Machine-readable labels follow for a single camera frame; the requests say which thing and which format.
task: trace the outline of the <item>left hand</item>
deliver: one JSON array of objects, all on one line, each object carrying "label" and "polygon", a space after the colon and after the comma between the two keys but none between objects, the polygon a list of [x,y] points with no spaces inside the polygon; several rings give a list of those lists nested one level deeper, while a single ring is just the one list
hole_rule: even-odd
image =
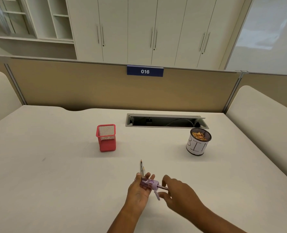
[{"label": "left hand", "polygon": [[[145,177],[150,177],[150,172],[146,173]],[[149,195],[151,193],[150,188],[146,188],[145,186],[140,186],[141,181],[141,174],[136,174],[136,179],[127,191],[127,197],[124,204],[124,207],[127,208],[129,211],[133,212],[134,214],[138,215],[138,217],[143,212],[146,204],[148,202]]]}]

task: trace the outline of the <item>right hand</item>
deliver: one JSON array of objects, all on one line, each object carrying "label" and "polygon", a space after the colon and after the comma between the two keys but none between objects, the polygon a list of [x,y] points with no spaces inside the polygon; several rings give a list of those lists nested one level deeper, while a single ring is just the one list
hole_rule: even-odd
[{"label": "right hand", "polygon": [[171,210],[191,222],[199,218],[205,211],[206,207],[189,185],[165,175],[162,186],[166,186],[166,184],[169,189],[168,193],[159,192],[158,194]]}]

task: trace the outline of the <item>hand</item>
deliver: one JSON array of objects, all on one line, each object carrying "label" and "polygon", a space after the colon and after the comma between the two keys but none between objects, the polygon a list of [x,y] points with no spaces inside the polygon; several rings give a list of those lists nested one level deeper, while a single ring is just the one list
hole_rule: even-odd
[{"label": "hand", "polygon": [[196,220],[194,218],[198,218],[205,211],[204,204],[189,185],[165,175],[162,186],[166,184],[169,188],[168,193],[159,192],[158,194],[171,210],[191,222],[194,222]]},{"label": "hand", "polygon": [[[146,173],[145,177],[150,177],[150,172]],[[136,216],[140,216],[146,204],[148,202],[149,195],[151,193],[151,189],[146,188],[144,186],[140,186],[141,174],[136,174],[136,179],[127,191],[126,201],[124,204],[124,208],[126,208],[129,212],[135,214]]]}]

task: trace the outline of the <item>cabinet handle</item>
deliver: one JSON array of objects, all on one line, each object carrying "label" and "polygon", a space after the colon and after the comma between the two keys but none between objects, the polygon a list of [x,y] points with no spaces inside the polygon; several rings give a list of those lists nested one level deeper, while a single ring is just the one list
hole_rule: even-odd
[{"label": "cabinet handle", "polygon": [[98,37],[98,24],[96,23],[96,29],[97,29],[97,40],[98,40],[98,44],[99,44],[99,37]]},{"label": "cabinet handle", "polygon": [[202,45],[203,45],[203,42],[204,42],[205,33],[206,33],[206,32],[203,33],[203,39],[202,39],[202,42],[201,42],[199,51],[201,51],[201,49],[202,49]]},{"label": "cabinet handle", "polygon": [[103,27],[103,24],[102,24],[102,30],[103,30],[103,45],[105,45],[105,40],[104,40],[104,27]]},{"label": "cabinet handle", "polygon": [[157,48],[157,35],[155,36],[155,48]]},{"label": "cabinet handle", "polygon": [[152,35],[153,35],[153,28],[151,29],[151,40],[150,40],[150,48],[152,46]]},{"label": "cabinet handle", "polygon": [[208,43],[208,39],[209,39],[209,35],[210,35],[210,33],[208,34],[208,37],[207,37],[207,42],[206,42],[206,46],[205,46],[204,52],[205,52],[206,47],[207,47],[207,43]]}]

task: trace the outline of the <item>mesh pencil cup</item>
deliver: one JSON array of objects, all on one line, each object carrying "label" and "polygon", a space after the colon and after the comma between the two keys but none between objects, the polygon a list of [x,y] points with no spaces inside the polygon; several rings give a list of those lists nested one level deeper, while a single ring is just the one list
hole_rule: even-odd
[{"label": "mesh pencil cup", "polygon": [[[194,135],[193,132],[197,133],[203,133],[204,137],[206,138],[205,141],[197,139]],[[193,155],[200,156],[204,153],[208,142],[211,140],[211,134],[207,132],[204,129],[201,128],[192,128],[190,131],[190,137],[187,142],[186,148],[188,152],[190,152]]]},{"label": "mesh pencil cup", "polygon": [[96,136],[101,152],[116,150],[116,126],[114,124],[98,125]]}]

